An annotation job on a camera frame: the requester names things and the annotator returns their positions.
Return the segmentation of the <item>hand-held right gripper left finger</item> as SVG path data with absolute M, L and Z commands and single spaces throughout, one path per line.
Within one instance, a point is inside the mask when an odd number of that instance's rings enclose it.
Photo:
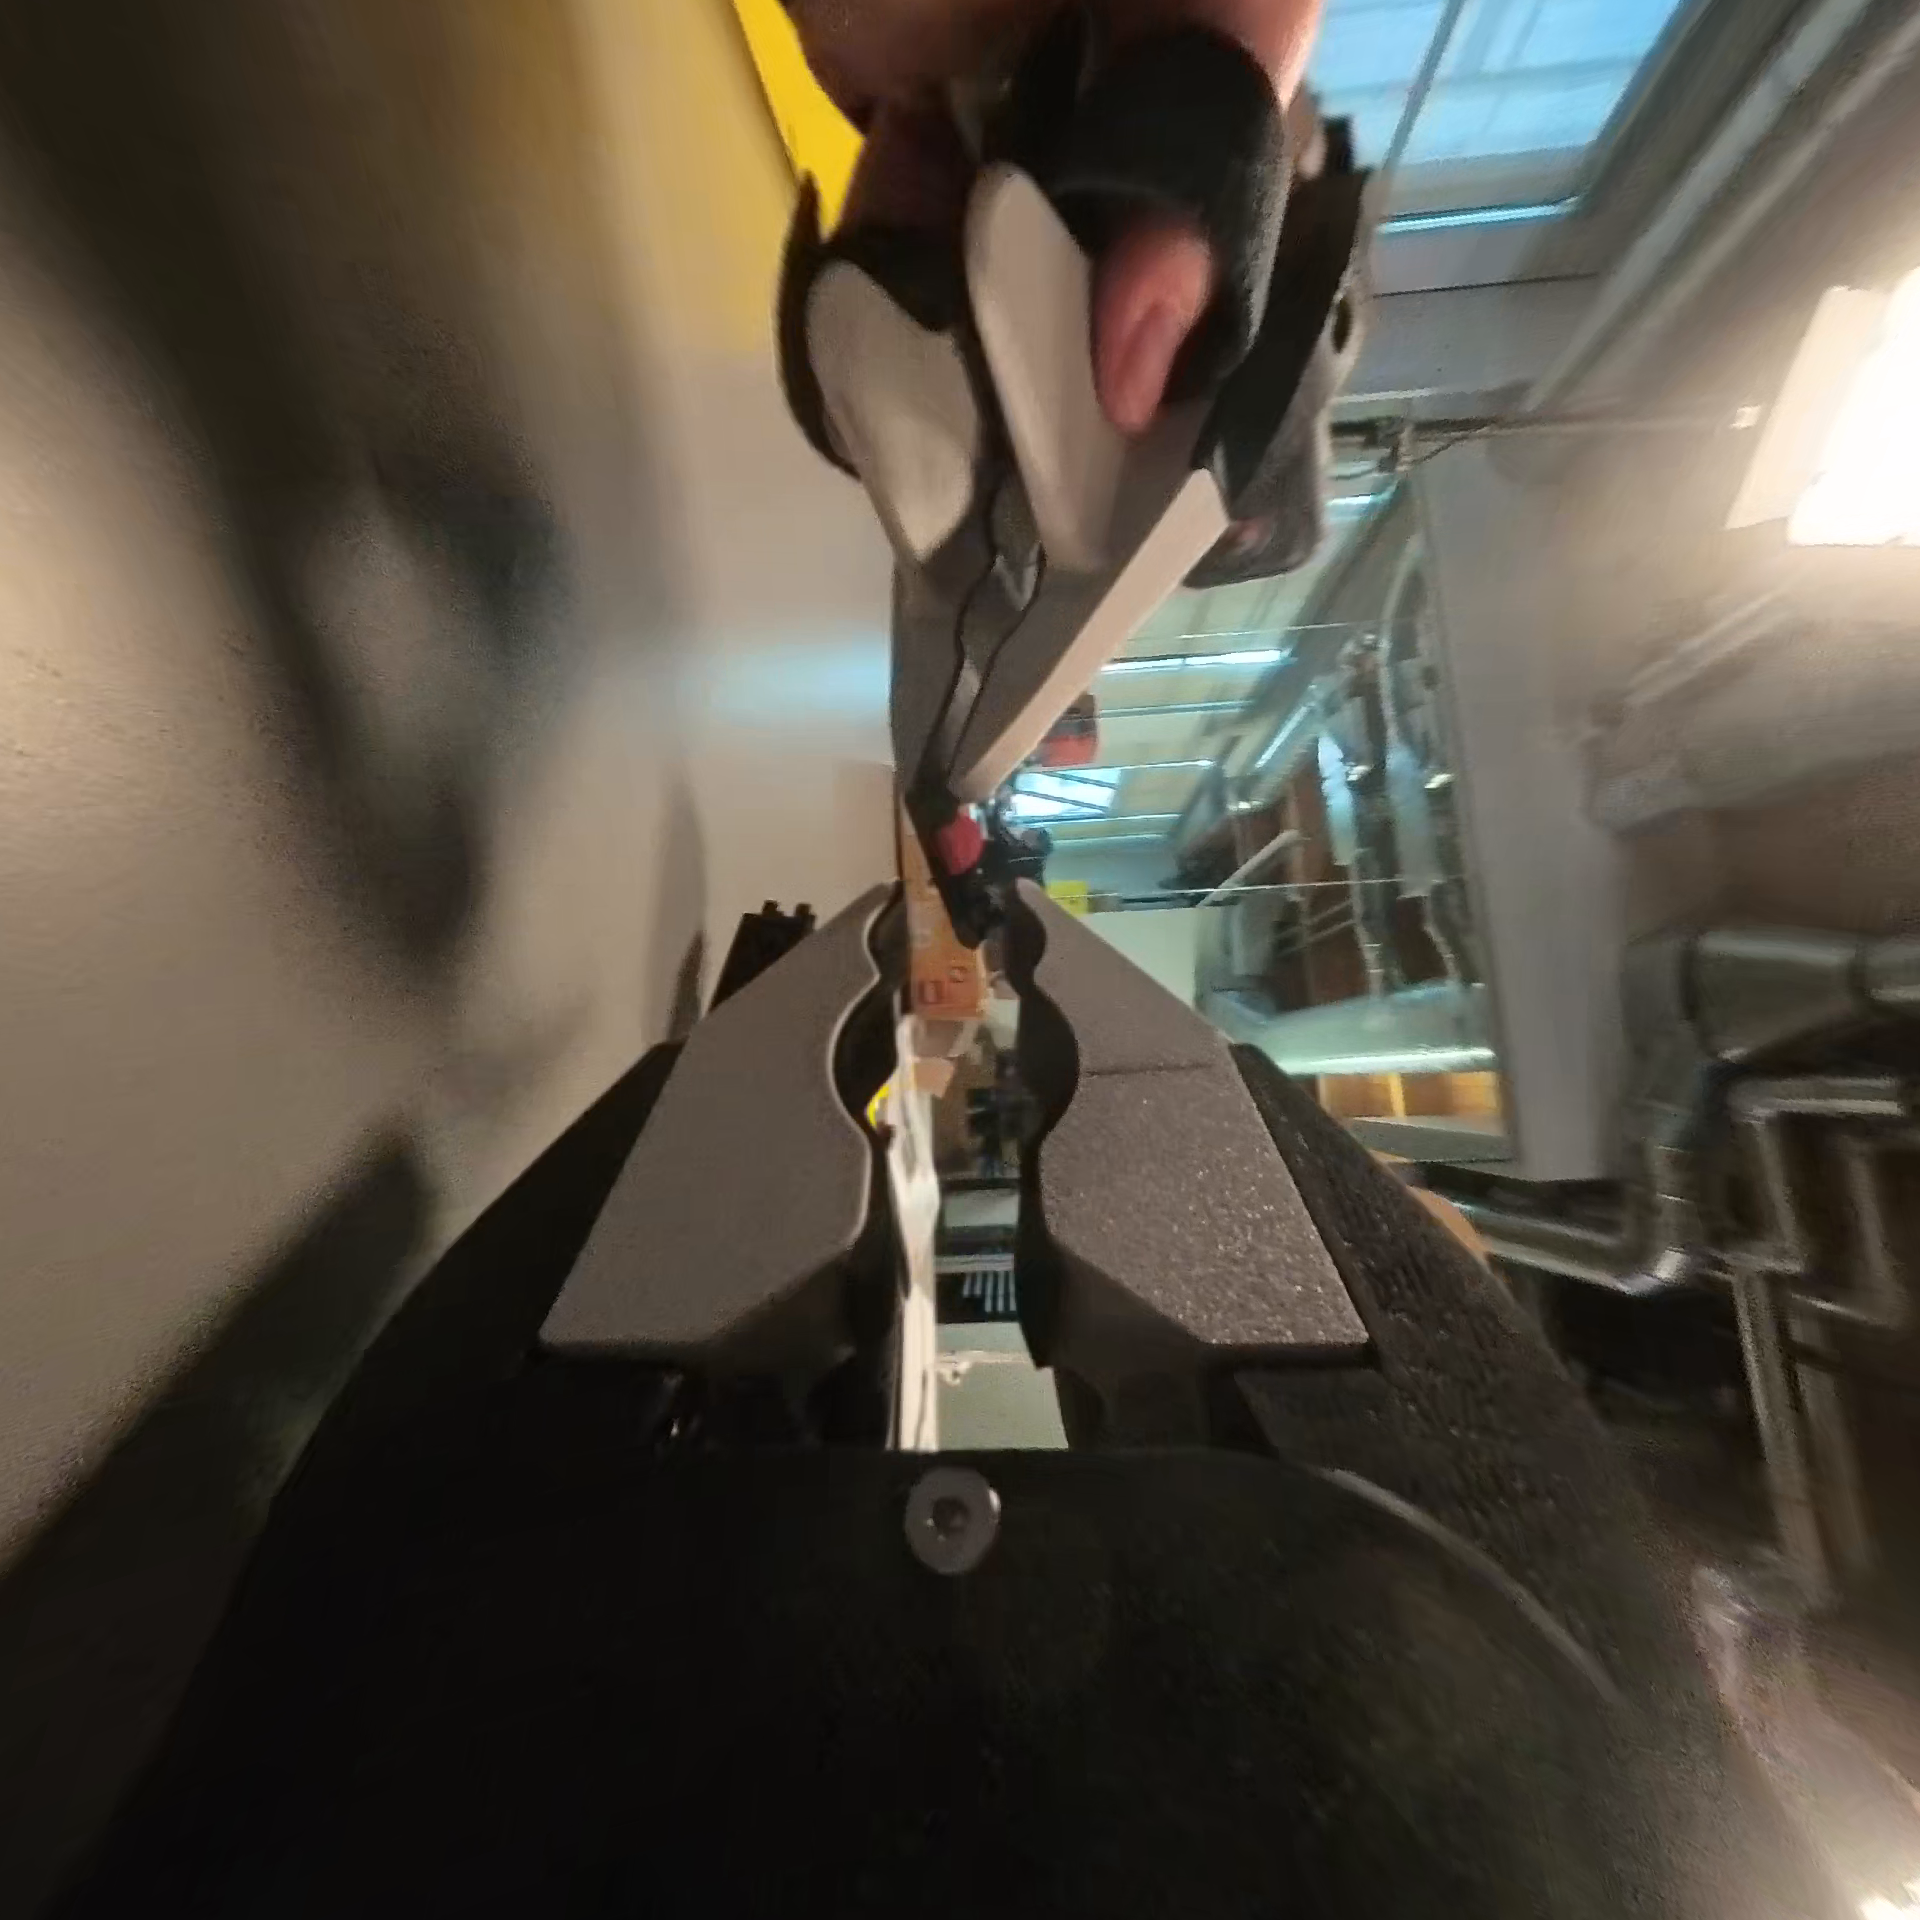
M 545 1313 L 545 1351 L 693 1377 L 828 1377 L 857 1353 L 895 906 L 895 883 L 870 888 L 693 1027 Z

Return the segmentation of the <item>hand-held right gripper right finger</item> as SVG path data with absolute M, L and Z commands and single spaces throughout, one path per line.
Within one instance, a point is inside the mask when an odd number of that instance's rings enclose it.
M 1374 1344 L 1231 1044 L 1030 881 L 1005 898 L 1032 1104 L 1014 1235 L 1027 1350 L 1072 1447 L 1231 1447 L 1251 1379 Z

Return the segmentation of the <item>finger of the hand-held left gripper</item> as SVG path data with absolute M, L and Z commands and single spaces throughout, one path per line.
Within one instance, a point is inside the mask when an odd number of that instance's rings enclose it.
M 1039 745 L 1020 686 L 1039 600 L 1039 534 L 1024 498 L 964 511 L 927 554 L 891 534 L 891 751 L 908 820 L 948 820 Z
M 1209 466 L 1140 471 L 1119 497 L 1103 561 L 1045 564 L 1036 600 L 995 648 L 958 738 L 960 799 L 988 799 L 1043 743 L 1228 523 Z

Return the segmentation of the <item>black red yellow lego model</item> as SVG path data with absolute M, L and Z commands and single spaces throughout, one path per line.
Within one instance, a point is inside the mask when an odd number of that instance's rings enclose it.
M 1012 902 L 1017 881 L 1038 879 L 1043 874 L 1046 836 L 1021 839 L 1020 834 L 1007 832 L 995 808 L 961 806 L 951 819 L 939 824 L 929 836 L 921 834 L 921 825 L 910 809 L 908 817 L 916 828 L 951 927 L 964 946 L 977 950 L 988 970 L 991 994 L 991 953 L 1001 940 L 1005 911 Z M 895 868 L 901 871 L 897 817 L 894 848 Z M 903 940 L 903 985 L 897 993 L 905 1011 L 908 940 L 903 895 L 897 906 L 903 915 L 903 931 L 897 935 Z M 820 931 L 820 927 L 823 919 L 815 906 L 807 898 L 796 898 L 793 904 L 766 898 L 755 912 L 741 915 L 712 977 L 705 1011 L 712 1014 L 731 998 L 745 993 L 760 975 L 782 963 L 788 953 L 804 945 L 807 938 Z

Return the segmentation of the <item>yellow plastic bin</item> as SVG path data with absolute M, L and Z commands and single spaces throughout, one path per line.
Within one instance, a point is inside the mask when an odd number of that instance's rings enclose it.
M 861 134 L 813 79 L 799 36 L 780 2 L 733 2 L 777 144 L 793 178 L 813 184 L 823 226 L 839 225 L 861 159 Z

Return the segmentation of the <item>orange cardboard lego box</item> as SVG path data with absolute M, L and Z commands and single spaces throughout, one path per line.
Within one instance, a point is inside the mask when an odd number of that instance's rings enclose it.
M 977 950 L 953 931 L 905 802 L 897 802 L 897 863 L 908 940 L 903 1008 L 919 1064 L 958 1065 L 981 1041 L 991 1003 Z

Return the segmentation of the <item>person's left hand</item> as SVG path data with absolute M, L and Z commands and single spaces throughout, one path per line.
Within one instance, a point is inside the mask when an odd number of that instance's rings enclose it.
M 953 119 L 958 87 L 1020 55 L 1056 6 L 785 6 L 807 70 L 861 134 L 846 226 L 939 234 L 960 225 L 974 163 Z M 1087 6 L 1109 55 L 1140 39 L 1200 33 L 1231 42 L 1263 73 L 1278 111 L 1297 97 L 1326 7 L 1318 2 Z M 1089 297 L 1095 396 L 1140 438 L 1158 416 L 1191 338 L 1209 329 L 1223 267 L 1196 212 L 1121 199 L 1096 215 Z

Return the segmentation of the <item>closed instruction booklet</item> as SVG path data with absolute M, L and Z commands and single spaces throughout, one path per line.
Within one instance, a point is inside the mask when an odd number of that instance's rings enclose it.
M 891 1446 L 929 1455 L 939 1440 L 937 1235 L 942 1180 L 932 1152 L 932 1095 L 919 1083 L 912 1052 L 870 1102 L 886 1135 L 884 1168 L 895 1238 L 895 1416 Z

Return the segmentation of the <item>silver ventilation duct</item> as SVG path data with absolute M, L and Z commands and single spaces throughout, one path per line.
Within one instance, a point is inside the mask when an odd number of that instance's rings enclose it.
M 1293 1078 L 1491 1073 L 1497 1044 L 1481 985 L 1430 980 L 1292 1011 L 1257 993 L 1200 993 L 1196 1011 L 1231 1044 Z

